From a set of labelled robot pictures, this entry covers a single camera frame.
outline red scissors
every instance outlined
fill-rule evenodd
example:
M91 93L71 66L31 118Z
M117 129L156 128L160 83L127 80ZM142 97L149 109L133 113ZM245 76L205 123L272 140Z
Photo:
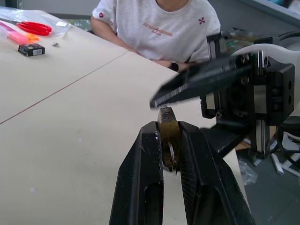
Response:
M8 23L12 23L16 25L18 28L22 29L23 31L26 31L31 34L48 36L52 31L52 28L50 26L37 23L37 22L18 22L18 21L6 20L2 18L0 18L0 20Z

